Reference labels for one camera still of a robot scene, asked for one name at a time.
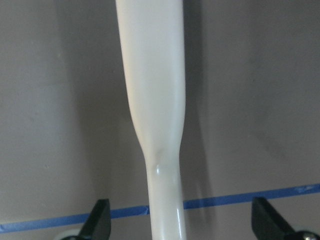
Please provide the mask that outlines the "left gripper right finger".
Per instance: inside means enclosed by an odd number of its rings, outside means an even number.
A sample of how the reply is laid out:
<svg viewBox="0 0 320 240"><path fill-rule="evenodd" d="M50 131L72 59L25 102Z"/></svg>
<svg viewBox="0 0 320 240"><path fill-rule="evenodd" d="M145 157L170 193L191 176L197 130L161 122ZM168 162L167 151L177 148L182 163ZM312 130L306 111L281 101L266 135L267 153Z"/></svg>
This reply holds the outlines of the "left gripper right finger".
<svg viewBox="0 0 320 240"><path fill-rule="evenodd" d="M251 228L257 240L299 240L299 234L264 197L251 203Z"/></svg>

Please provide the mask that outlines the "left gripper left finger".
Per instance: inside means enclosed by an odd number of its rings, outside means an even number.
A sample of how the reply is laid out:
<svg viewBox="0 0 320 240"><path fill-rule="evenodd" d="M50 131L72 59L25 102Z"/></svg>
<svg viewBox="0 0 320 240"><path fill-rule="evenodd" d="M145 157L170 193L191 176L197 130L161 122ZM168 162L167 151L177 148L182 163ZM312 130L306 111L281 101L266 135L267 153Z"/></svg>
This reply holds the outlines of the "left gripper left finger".
<svg viewBox="0 0 320 240"><path fill-rule="evenodd" d="M108 240L111 235L111 210L108 199L99 199L84 223L78 240Z"/></svg>

